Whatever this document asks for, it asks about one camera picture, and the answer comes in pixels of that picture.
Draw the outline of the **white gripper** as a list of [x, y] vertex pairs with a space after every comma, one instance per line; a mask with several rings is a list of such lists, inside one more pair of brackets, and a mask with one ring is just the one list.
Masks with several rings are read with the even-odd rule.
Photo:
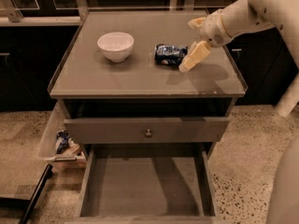
[[233, 40], [226, 33], [221, 19], [222, 10], [218, 9], [212, 14], [209, 14], [206, 18], [201, 17], [188, 22], [188, 25], [193, 30], [200, 28], [199, 35], [205, 41], [192, 43], [188, 54], [183, 58], [178, 67], [180, 72], [186, 73], [192, 70], [210, 54], [211, 47], [222, 47]]

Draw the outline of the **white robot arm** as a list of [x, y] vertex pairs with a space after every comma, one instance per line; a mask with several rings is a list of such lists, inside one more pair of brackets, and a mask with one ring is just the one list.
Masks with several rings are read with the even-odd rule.
[[[179, 70], [188, 72], [213, 48], [235, 37], [277, 28], [295, 64], [299, 65], [299, 0], [237, 0], [188, 25], [199, 31]], [[299, 224], [299, 138], [285, 148], [276, 171], [266, 224]]]

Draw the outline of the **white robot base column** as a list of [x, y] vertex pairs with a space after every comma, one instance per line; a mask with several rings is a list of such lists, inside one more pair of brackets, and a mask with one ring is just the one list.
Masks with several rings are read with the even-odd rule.
[[299, 74], [296, 75], [288, 89], [275, 106], [276, 112], [283, 118], [289, 116], [299, 103]]

